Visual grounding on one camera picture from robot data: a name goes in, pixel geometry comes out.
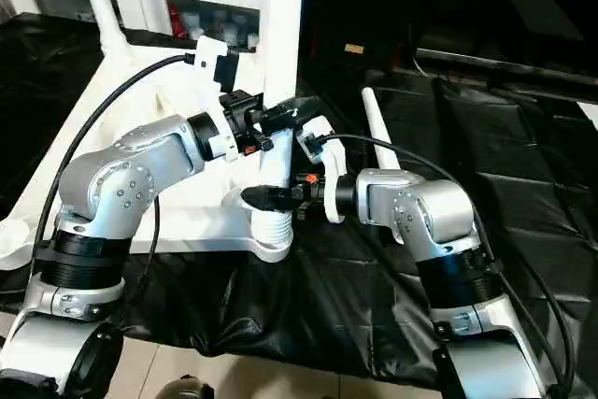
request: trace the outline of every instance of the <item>black plastic sheet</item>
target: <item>black plastic sheet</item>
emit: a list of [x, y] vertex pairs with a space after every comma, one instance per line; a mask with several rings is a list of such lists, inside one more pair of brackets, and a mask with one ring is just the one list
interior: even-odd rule
[[[146, 32], [129, 38], [190, 46]], [[14, 165], [3, 171], [7, 178], [0, 183], [5, 213], [99, 61], [93, 25], [26, 16], [0, 27], [0, 135]], [[439, 79], [385, 78], [376, 86], [393, 142], [443, 165], [465, 186], [494, 251], [506, 262], [507, 276], [562, 357], [547, 303], [511, 263], [512, 248], [524, 251], [546, 277], [577, 342], [576, 393], [593, 395], [598, 135], [590, 121], [575, 103], [460, 89]], [[332, 82], [329, 88], [322, 98], [336, 129], [364, 132], [359, 91], [351, 88], [352, 95], [345, 95]], [[43, 108], [47, 104], [55, 108], [53, 115]], [[361, 169], [363, 148], [348, 150], [352, 169]], [[364, 156], [371, 155], [368, 150]], [[296, 168], [306, 167], [301, 155], [293, 159]], [[402, 163], [434, 176], [418, 164]], [[291, 254], [279, 264], [240, 253], [158, 254], [126, 333], [205, 355], [258, 355], [433, 388], [436, 340], [407, 252], [386, 230], [363, 227], [353, 218], [332, 225], [317, 215], [295, 223]], [[375, 257], [380, 253], [392, 260], [398, 284], [381, 269]], [[124, 274], [129, 285], [145, 260], [129, 258]], [[26, 275], [26, 268], [1, 273], [0, 292], [22, 288]], [[0, 307], [14, 311], [21, 299], [21, 293], [0, 294]], [[549, 373], [544, 356], [541, 364]]]

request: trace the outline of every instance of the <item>white tube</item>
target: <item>white tube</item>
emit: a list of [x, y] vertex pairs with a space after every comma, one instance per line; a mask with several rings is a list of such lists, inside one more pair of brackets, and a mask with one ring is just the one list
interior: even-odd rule
[[90, 3], [100, 29], [100, 43], [104, 55], [116, 53], [121, 58], [128, 58], [130, 56], [129, 45], [119, 28], [110, 0], [90, 0]]
[[[295, 96], [301, 0], [263, 0], [259, 59], [264, 67], [263, 105], [273, 107]], [[287, 187], [291, 172], [292, 131], [272, 137], [274, 148], [262, 154], [260, 183]], [[253, 236], [265, 245], [292, 243], [291, 213], [254, 211]]]
[[[386, 128], [382, 113], [377, 104], [376, 95], [372, 88], [363, 88], [362, 90], [363, 106], [365, 107], [365, 114], [367, 115], [367, 122], [370, 125], [370, 133], [375, 139], [383, 140], [391, 143], [389, 131]], [[392, 150], [383, 149], [376, 146], [377, 164], [380, 168], [400, 169], [399, 160]]]

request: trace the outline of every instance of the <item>cable connector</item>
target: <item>cable connector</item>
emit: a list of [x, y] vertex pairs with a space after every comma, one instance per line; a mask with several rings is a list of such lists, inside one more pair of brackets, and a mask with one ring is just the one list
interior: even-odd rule
[[185, 64], [194, 65], [195, 64], [195, 53], [185, 53], [185, 59], [183, 62]]

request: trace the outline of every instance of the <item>black cable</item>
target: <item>black cable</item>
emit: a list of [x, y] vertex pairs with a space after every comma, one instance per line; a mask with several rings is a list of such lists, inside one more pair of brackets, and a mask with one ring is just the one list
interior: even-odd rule
[[[361, 142], [367, 142], [367, 143], [370, 143], [373, 145], [378, 145], [379, 147], [382, 147], [382, 148], [385, 148], [388, 150], [392, 150], [396, 153], [404, 154], [405, 156], [408, 156], [408, 157], [414, 159], [415, 161], [418, 161], [421, 164], [427, 165], [428, 167], [432, 168], [436, 173], [451, 180], [455, 184], [461, 185], [461, 183], [455, 177], [453, 177], [447, 170], [445, 170], [441, 166], [433, 163], [432, 161], [429, 161], [428, 159], [426, 159], [422, 156], [419, 156], [418, 154], [413, 153], [412, 151], [403, 149], [397, 145], [390, 144], [383, 140], [375, 139], [373, 137], [368, 137], [368, 136], [364, 136], [364, 135], [331, 134], [331, 135], [324, 135], [321, 137], [315, 137], [311, 140], [311, 142], [314, 144], [323, 144], [324, 142], [327, 142], [332, 139], [358, 140]], [[473, 203], [472, 203], [472, 209], [474, 212], [474, 220], [475, 220], [477, 232], [479, 234], [479, 239], [480, 239], [481, 243], [484, 245], [485, 250], [488, 253], [488, 256], [494, 261], [495, 258], [492, 253], [492, 250], [491, 250], [490, 240], [488, 239], [488, 234], [486, 232], [486, 228], [484, 227], [484, 224], [481, 220], [479, 212], [477, 211], [477, 208]], [[548, 341], [546, 341], [546, 338], [542, 334], [542, 331], [540, 330], [540, 328], [535, 323], [531, 314], [529, 313], [527, 308], [525, 308], [525, 305], [521, 302], [520, 298], [517, 296], [515, 291], [511, 288], [510, 284], [506, 281], [505, 277], [501, 275], [500, 279], [505, 287], [505, 290], [507, 290], [507, 292], [511, 292], [513, 294], [512, 298], [511, 298], [513, 300], [513, 302], [516, 303], [521, 310], [525, 310], [524, 312], [522, 312], [523, 316], [530, 323], [532, 329], [537, 334], [537, 337], [540, 340], [540, 343], [542, 344], [542, 348], [545, 351], [545, 353], [547, 354], [548, 360], [550, 361], [550, 365], [555, 372], [556, 379], [559, 380], [559, 378], [560, 378], [563, 380], [563, 382], [559, 382], [559, 386], [560, 386], [562, 397], [566, 398], [566, 397], [568, 397], [569, 392], [572, 389], [573, 380], [575, 377], [575, 352], [574, 352], [574, 347], [573, 347], [573, 337], [571, 336], [571, 331], [570, 331], [569, 326], [564, 318], [564, 313], [562, 312], [561, 306], [559, 305], [558, 300], [556, 299], [556, 297], [554, 296], [554, 294], [548, 287], [547, 283], [542, 279], [540, 274], [529, 263], [529, 261], [527, 260], [527, 258], [525, 257], [525, 255], [523, 253], [521, 253], [518, 250], [516, 250], [515, 252], [521, 258], [521, 262], [523, 263], [523, 266], [525, 267], [525, 269], [530, 273], [532, 278], [534, 278], [534, 281], [537, 283], [537, 285], [540, 288], [540, 290], [542, 291], [542, 293], [546, 296], [548, 303], [550, 305], [550, 308], [552, 309], [552, 312], [554, 313], [554, 315], [557, 319], [557, 323], [559, 325], [559, 330], [562, 335], [563, 345], [565, 348], [565, 368], [564, 368], [565, 374], [564, 374], [564, 377], [562, 376], [562, 374], [558, 368], [558, 365], [556, 364], [556, 357], [554, 355], [553, 349], [548, 344]]]
[[[520, 314], [523, 315], [523, 318], [527, 321], [527, 323], [530, 325], [530, 327], [536, 334], [538, 341], [540, 342], [540, 346], [542, 347], [542, 350], [546, 354], [548, 363], [550, 363], [550, 367], [552, 368], [552, 371], [554, 372], [554, 377], [557, 379], [557, 384], [560, 386], [560, 389], [565, 388], [564, 377], [561, 372], [560, 364], [557, 362], [554, 350], [552, 349], [548, 340], [542, 333], [542, 330], [538, 327], [538, 325], [535, 322], [534, 317], [532, 317], [532, 314], [530, 313], [530, 311], [523, 304], [523, 302], [521, 301], [521, 298], [517, 295], [517, 293], [515, 292], [515, 290], [509, 283], [509, 281], [506, 280], [505, 275], [503, 273], [499, 273], [498, 276], [500, 277], [501, 282], [503, 283], [503, 287], [506, 290], [506, 294], [509, 295], [509, 297], [513, 301], [513, 304], [515, 305], [515, 307], [519, 310]], [[562, 395], [562, 392], [559, 392], [557, 394], [557, 397], [561, 397], [561, 395]]]
[[[527, 271], [530, 273], [530, 275], [532, 275], [532, 278], [534, 278], [535, 283], [538, 285], [538, 287], [540, 288], [540, 290], [542, 291], [542, 293], [546, 296], [546, 299], [548, 301], [548, 303], [550, 304], [550, 307], [552, 308], [552, 311], [554, 312], [554, 316], [557, 320], [557, 323], [559, 324], [559, 329], [569, 329], [569, 326], [567, 324], [566, 318], [564, 316], [564, 313], [562, 311], [561, 306], [559, 305], [559, 301], [557, 300], [557, 298], [554, 296], [554, 293], [552, 293], [550, 291], [550, 288], [548, 287], [546, 281], [540, 276], [540, 274], [535, 271], [534, 267], [532, 266], [532, 264], [530, 263], [529, 259], [527, 258], [527, 256], [525, 254], [523, 254], [523, 252], [521, 251], [515, 251], [517, 257], [520, 258], [521, 263], [523, 264], [523, 266], [527, 269]], [[573, 382], [575, 380], [575, 359], [576, 359], [576, 354], [575, 354], [575, 346], [573, 343], [573, 337], [571, 336], [571, 333], [563, 333], [562, 334], [562, 344], [564, 347], [564, 357], [565, 357], [565, 369], [564, 369], [564, 385], [563, 385], [563, 394], [564, 397], [567, 397], [569, 392], [572, 390], [573, 388]]]
[[[56, 171], [56, 175], [54, 176], [54, 179], [52, 180], [52, 183], [50, 185], [50, 191], [48, 192], [48, 196], [46, 197], [46, 202], [44, 203], [44, 206], [41, 209], [41, 215], [39, 216], [39, 224], [37, 225], [36, 240], [34, 242], [34, 248], [37, 245], [39, 245], [39, 242], [41, 242], [41, 240], [44, 238], [44, 231], [46, 230], [46, 225], [48, 224], [48, 218], [50, 216], [50, 210], [52, 207], [52, 203], [54, 202], [54, 197], [56, 196], [56, 193], [58, 192], [58, 184], [60, 182], [60, 176], [62, 175], [62, 173], [68, 166], [68, 163], [70, 163], [71, 159], [73, 158], [73, 155], [75, 154], [75, 151], [77, 150], [78, 145], [83, 140], [83, 137], [85, 137], [85, 135], [92, 129], [92, 126], [100, 118], [100, 116], [126, 90], [131, 88], [134, 84], [136, 84], [138, 81], [140, 81], [147, 75], [151, 74], [152, 72], [155, 72], [156, 70], [158, 70], [166, 65], [177, 63], [177, 62], [185, 62], [187, 64], [193, 64], [194, 60], [195, 60], [195, 55], [193, 55], [191, 53], [186, 53], [183, 55], [170, 56], [168, 58], [164, 58], [161, 61], [158, 61], [157, 63], [149, 65], [145, 69], [137, 72], [135, 75], [133, 75], [132, 77], [127, 79], [121, 86], [116, 88], [114, 90], [114, 92], [111, 93], [106, 98], [106, 100], [104, 100], [104, 102], [102, 102], [102, 104], [99, 107], [97, 107], [97, 109], [85, 121], [85, 123], [83, 123], [83, 126], [81, 126], [77, 135], [75, 136], [75, 138], [69, 145], [68, 149], [66, 150], [66, 153], [64, 154], [64, 157], [63, 157], [62, 161], [60, 162], [58, 170]], [[33, 273], [34, 273], [34, 259], [32, 259], [32, 261], [31, 261], [30, 273], [31, 273], [31, 275], [33, 275]]]
[[139, 298], [143, 296], [143, 293], [148, 288], [148, 281], [150, 279], [150, 268], [151, 263], [153, 261], [153, 256], [156, 253], [156, 248], [158, 246], [158, 239], [160, 237], [160, 200], [158, 196], [156, 196], [153, 200], [153, 213], [154, 213], [154, 226], [153, 226], [153, 236], [151, 237], [151, 244], [149, 245], [149, 254], [148, 259], [146, 260], [146, 265], [143, 269], [143, 273], [137, 280], [135, 291], [129, 296], [129, 299], [125, 301], [121, 314], [117, 320], [114, 320], [119, 327], [124, 325], [124, 321], [129, 314], [129, 311], [133, 308], [133, 306], [137, 303]]

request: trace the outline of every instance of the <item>tiled floor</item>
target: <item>tiled floor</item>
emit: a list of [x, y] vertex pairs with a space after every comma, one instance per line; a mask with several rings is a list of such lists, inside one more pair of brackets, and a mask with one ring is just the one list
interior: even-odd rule
[[[0, 335], [13, 316], [0, 313]], [[302, 368], [254, 357], [202, 357], [178, 349], [125, 339], [108, 399], [153, 399], [171, 380], [196, 376], [217, 399], [439, 399], [438, 392]]]

